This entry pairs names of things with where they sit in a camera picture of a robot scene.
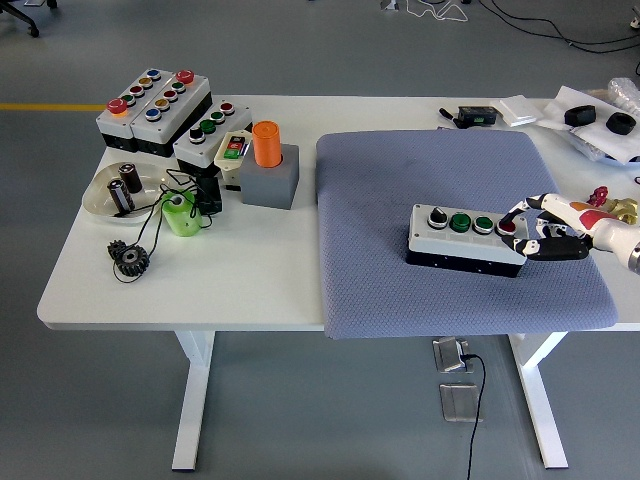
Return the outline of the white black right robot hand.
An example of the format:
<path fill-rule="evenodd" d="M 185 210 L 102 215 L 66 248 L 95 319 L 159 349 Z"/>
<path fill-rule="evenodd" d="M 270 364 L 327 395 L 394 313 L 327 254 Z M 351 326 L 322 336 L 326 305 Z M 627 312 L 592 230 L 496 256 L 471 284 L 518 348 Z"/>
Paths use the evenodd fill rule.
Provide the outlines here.
<path fill-rule="evenodd" d="M 537 209 L 539 239 L 515 235 L 514 219 Z M 514 206 L 495 227 L 502 241 L 520 255 L 540 261 L 584 259 L 595 248 L 612 252 L 620 263 L 639 272 L 639 229 L 588 203 L 570 201 L 558 194 L 531 196 Z"/>

